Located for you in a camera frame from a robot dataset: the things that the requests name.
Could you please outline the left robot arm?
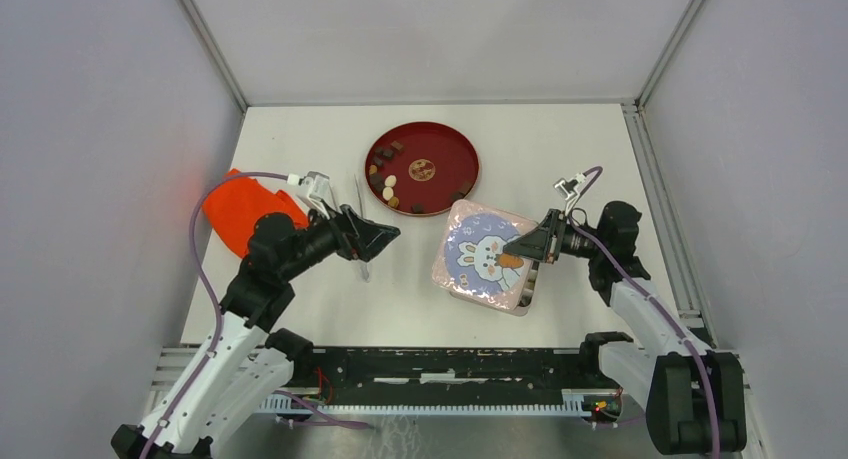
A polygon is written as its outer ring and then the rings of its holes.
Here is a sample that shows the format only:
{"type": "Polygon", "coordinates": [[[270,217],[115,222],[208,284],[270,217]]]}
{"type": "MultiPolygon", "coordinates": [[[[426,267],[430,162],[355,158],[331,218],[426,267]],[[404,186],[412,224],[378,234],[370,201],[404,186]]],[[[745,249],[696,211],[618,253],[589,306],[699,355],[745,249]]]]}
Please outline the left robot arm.
{"type": "Polygon", "coordinates": [[[214,327],[151,413],[117,429],[115,454],[214,457],[277,389],[313,376],[312,342],[275,326],[295,297],[293,280],[332,255],[369,262],[400,234],[348,205],[326,215],[312,211],[302,229],[283,213],[260,218],[237,274],[214,305],[214,327]]]}

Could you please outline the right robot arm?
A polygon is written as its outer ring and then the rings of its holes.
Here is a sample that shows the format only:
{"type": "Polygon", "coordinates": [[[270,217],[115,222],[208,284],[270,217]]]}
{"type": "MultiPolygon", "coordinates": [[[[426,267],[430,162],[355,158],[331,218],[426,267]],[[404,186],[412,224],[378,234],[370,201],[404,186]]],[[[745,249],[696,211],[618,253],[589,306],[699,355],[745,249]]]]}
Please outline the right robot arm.
{"type": "Polygon", "coordinates": [[[660,299],[636,254],[641,217],[631,204],[612,201],[590,227],[551,209],[504,251],[548,264],[562,255],[587,260],[592,289],[633,334],[587,335],[578,375],[591,387],[613,380],[629,394],[659,453],[717,458],[740,452],[748,442],[742,366],[734,354],[695,335],[660,299]]]}

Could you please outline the silver tin lid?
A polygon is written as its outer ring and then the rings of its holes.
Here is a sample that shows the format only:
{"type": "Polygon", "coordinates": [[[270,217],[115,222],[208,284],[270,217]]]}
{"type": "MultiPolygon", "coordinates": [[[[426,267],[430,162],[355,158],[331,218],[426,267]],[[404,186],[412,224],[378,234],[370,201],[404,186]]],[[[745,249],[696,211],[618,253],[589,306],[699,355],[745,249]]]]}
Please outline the silver tin lid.
{"type": "Polygon", "coordinates": [[[539,263],[505,254],[503,249],[536,225],[507,211],[466,199],[456,201],[437,248],[433,283],[460,300],[513,308],[526,274],[538,270],[539,263]]]}

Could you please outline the metal tongs white handle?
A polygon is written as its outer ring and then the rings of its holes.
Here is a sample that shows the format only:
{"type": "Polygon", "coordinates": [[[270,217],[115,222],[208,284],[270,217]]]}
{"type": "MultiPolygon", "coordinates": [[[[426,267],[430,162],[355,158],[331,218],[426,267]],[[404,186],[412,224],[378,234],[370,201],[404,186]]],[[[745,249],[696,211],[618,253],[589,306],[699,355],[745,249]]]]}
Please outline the metal tongs white handle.
{"type": "MultiPolygon", "coordinates": [[[[359,219],[364,218],[364,204],[363,204],[363,195],[360,187],[360,181],[356,174],[352,175],[353,184],[355,187],[355,197],[356,199],[352,202],[353,208],[356,212],[356,215],[359,219]]],[[[366,257],[366,246],[364,245],[363,239],[361,237],[361,224],[357,222],[357,239],[356,244],[358,245],[357,254],[358,254],[358,264],[360,267],[360,273],[362,280],[366,283],[370,281],[370,266],[366,257]]]]}

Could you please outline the pink compartment box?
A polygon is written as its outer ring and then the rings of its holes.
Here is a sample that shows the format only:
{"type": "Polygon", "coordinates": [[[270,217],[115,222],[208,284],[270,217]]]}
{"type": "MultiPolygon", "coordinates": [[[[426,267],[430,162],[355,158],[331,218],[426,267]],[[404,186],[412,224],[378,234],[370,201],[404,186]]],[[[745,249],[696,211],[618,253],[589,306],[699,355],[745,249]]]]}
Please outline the pink compartment box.
{"type": "Polygon", "coordinates": [[[524,279],[524,282],[522,284],[521,291],[518,294],[518,301],[516,302],[516,305],[513,308],[504,309],[504,308],[501,308],[501,307],[496,307],[495,305],[487,305],[487,304],[485,304],[485,307],[488,307],[490,309],[496,309],[496,310],[499,310],[500,312],[504,312],[504,313],[507,313],[507,314],[510,314],[510,315],[516,316],[516,317],[525,316],[527,314],[527,312],[529,311],[530,306],[532,304],[533,296],[534,296],[534,293],[535,293],[537,277],[538,277],[538,270],[537,269],[530,269],[529,272],[526,274],[526,278],[524,279]]]}

